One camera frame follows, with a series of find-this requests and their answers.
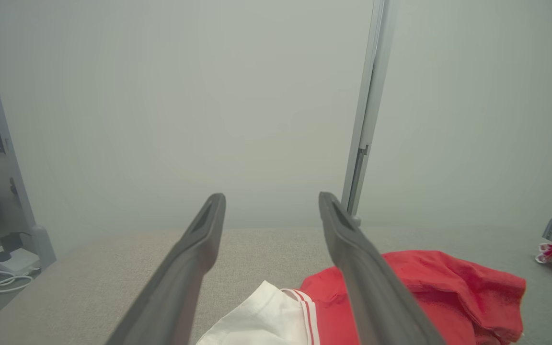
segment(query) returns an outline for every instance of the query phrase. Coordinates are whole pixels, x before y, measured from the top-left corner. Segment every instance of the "white stripe trim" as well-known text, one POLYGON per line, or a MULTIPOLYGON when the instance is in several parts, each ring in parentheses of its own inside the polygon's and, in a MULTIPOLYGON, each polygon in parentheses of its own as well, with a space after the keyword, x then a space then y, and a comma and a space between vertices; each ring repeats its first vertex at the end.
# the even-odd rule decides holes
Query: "white stripe trim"
POLYGON ((304 301, 306 301, 306 302, 312 302, 311 297, 310 297, 309 295, 306 295, 305 292, 299 291, 299 290, 296 290, 296 289, 293 289, 293 291, 296 291, 296 292, 298 292, 300 295, 302 295, 304 301))
POLYGON ((315 341, 314 344, 321 345, 320 337, 318 334, 318 325, 316 323, 316 304, 312 301, 309 295, 306 295, 306 293, 299 290, 295 290, 295 291, 298 292, 300 295, 302 295, 304 300, 308 303, 308 307, 310 309, 310 326, 311 326, 310 329, 312 334, 314 334, 314 341, 315 341))
POLYGON ((308 315, 309 315, 309 310, 306 308, 306 303, 305 301, 299 296, 298 293, 295 293, 295 291, 289 289, 289 288, 281 288, 280 291, 283 291, 285 293, 287 293, 287 295, 293 297, 294 299, 297 299, 297 301, 299 302, 299 304, 302 306, 302 313, 304 314, 304 326, 306 328, 306 339, 307 339, 307 343, 308 345, 313 345, 312 344, 312 334, 311 334, 311 321, 308 319, 308 315))

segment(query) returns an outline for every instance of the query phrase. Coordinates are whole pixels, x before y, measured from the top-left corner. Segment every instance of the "white wall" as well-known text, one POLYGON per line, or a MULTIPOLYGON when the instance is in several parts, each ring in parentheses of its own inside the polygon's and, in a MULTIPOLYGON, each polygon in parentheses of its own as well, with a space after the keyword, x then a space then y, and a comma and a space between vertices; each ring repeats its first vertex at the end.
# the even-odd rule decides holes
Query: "white wall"
POLYGON ((364 225, 552 217, 552 1, 402 0, 364 225))
POLYGON ((371 0, 0 0, 0 95, 60 256, 103 233, 319 225, 342 190, 371 0))

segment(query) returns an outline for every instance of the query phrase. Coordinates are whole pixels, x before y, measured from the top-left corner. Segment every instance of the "gray fabric surface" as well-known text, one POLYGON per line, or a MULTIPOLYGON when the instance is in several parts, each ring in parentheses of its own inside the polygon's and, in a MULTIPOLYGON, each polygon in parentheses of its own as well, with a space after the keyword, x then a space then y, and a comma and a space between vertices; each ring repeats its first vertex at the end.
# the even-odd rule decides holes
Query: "gray fabric surface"
MULTIPOLYGON (((534 262, 538 231, 466 227, 364 228, 379 251, 441 250, 523 277, 528 290, 520 344, 552 344, 552 269, 534 262)), ((108 338, 180 232, 111 237, 59 260, 0 312, 0 345, 95 344, 108 338)), ((225 230, 206 275, 191 341, 263 280, 297 288, 331 266, 321 229, 225 230)))

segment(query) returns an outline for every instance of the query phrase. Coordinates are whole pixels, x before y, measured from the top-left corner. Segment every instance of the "power strip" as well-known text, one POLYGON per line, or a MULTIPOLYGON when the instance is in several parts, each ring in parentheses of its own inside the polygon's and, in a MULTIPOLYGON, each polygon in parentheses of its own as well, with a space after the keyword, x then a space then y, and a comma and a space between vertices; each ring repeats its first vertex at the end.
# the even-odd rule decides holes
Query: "power strip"
POLYGON ((11 258, 4 262, 0 262, 0 271, 14 273, 16 276, 24 276, 36 269, 40 268, 40 258, 25 251, 25 249, 17 249, 10 253, 11 258))

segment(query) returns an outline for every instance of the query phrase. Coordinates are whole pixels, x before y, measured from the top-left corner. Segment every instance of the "red stripe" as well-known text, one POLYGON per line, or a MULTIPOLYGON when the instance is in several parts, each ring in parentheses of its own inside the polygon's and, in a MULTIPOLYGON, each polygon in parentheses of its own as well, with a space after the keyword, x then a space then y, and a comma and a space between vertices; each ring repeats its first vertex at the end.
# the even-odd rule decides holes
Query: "red stripe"
POLYGON ((308 305, 308 302, 304 301, 304 298, 302 295, 300 295, 297 291, 293 290, 294 293, 296 293, 297 296, 300 297, 300 299, 306 304, 306 320, 308 321, 308 329, 310 330, 310 345, 314 345, 314 334, 312 332, 312 321, 311 321, 311 308, 308 305))

